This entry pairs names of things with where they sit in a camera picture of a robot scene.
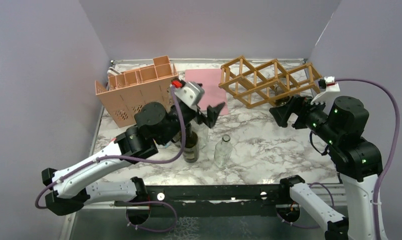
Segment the clear bottle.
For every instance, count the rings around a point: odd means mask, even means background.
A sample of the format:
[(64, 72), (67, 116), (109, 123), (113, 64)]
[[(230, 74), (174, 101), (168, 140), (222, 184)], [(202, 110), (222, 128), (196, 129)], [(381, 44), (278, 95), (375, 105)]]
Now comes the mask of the clear bottle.
[(223, 168), (226, 165), (230, 159), (232, 150), (231, 137), (228, 134), (223, 135), (221, 140), (215, 145), (214, 150), (214, 163), (218, 168)]
[(205, 125), (199, 125), (197, 134), (198, 134), (199, 150), (201, 151), (207, 146), (209, 128)]

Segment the dark bottle black cap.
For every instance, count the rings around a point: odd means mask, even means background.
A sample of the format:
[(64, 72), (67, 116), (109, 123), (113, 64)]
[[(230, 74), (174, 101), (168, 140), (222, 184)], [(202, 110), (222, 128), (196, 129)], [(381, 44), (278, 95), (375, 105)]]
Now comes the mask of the dark bottle black cap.
[(183, 158), (187, 163), (195, 163), (199, 159), (199, 137), (191, 123), (185, 126), (183, 136), (185, 136), (185, 141), (181, 142), (184, 144)]

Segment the dark bottle silver neck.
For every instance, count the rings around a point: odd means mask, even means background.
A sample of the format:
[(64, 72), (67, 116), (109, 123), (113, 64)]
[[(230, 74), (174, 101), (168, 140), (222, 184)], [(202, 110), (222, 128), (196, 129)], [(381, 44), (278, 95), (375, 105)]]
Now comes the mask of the dark bottle silver neck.
[(178, 148), (182, 145), (182, 132), (179, 131), (171, 140), (171, 142)]

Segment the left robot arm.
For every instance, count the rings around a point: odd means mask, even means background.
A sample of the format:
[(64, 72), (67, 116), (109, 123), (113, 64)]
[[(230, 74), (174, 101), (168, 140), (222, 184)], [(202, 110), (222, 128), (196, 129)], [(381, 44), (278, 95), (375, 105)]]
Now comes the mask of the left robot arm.
[(65, 216), (84, 206), (108, 201), (141, 205), (148, 199), (143, 180), (103, 182), (101, 179), (117, 170), (137, 163), (167, 164), (179, 158), (182, 150), (168, 160), (151, 160), (157, 146), (170, 142), (192, 121), (212, 128), (226, 104), (208, 106), (207, 114), (193, 110), (181, 100), (170, 111), (159, 102), (150, 102), (135, 115), (136, 125), (115, 137), (105, 148), (83, 161), (62, 170), (46, 168), (41, 172), (45, 189), (35, 200), (38, 209), (48, 209)]

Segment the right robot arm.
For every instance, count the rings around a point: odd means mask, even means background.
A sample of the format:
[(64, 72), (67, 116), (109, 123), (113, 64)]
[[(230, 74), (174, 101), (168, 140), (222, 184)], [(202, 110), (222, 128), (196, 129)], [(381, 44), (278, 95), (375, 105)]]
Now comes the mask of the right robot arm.
[(362, 137), (369, 118), (363, 103), (350, 96), (337, 97), (329, 113), (311, 97), (295, 95), (286, 104), (269, 111), (280, 127), (287, 127), (292, 114), (295, 129), (310, 129), (328, 146), (328, 154), (342, 180), (348, 216), (332, 209), (299, 176), (284, 178), (278, 199), (300, 204), (318, 223), (327, 240), (385, 240), (383, 220), (374, 213), (380, 201), (375, 184), (383, 171), (380, 150)]

